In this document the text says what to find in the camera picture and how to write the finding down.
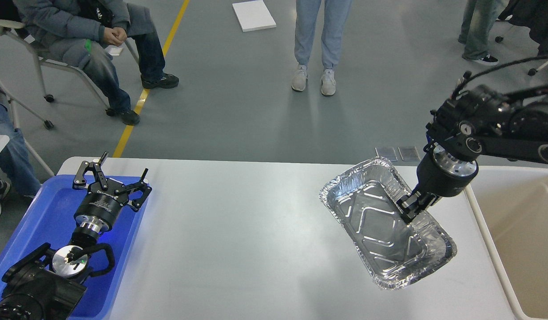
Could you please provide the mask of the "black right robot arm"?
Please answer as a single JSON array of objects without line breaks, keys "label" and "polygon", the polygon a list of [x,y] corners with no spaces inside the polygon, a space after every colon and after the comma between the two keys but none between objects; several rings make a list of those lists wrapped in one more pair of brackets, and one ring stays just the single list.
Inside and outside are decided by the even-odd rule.
[{"label": "black right robot arm", "polygon": [[439,198],[455,196],[477,173],[481,155],[548,164],[548,84],[499,93],[472,80],[548,55],[528,57],[473,74],[467,71],[426,125],[428,144],[417,167],[418,183],[397,201],[402,220],[412,223]]}]

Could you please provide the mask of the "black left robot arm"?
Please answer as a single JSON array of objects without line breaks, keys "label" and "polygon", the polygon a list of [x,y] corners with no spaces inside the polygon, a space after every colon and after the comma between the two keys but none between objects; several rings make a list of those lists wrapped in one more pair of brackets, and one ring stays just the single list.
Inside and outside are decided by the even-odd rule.
[{"label": "black left robot arm", "polygon": [[101,320],[112,308],[152,191],[106,176],[106,154],[47,180],[0,255],[0,320]]}]

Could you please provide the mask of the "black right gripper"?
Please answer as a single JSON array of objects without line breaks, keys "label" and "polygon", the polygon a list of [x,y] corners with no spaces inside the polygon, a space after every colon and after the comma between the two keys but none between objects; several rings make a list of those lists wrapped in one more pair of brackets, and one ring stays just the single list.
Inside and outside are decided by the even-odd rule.
[{"label": "black right gripper", "polygon": [[475,160],[458,160],[441,146],[434,146],[417,167],[418,184],[412,194],[402,195],[397,201],[400,217],[405,223],[412,223],[439,199],[461,193],[478,172]]}]

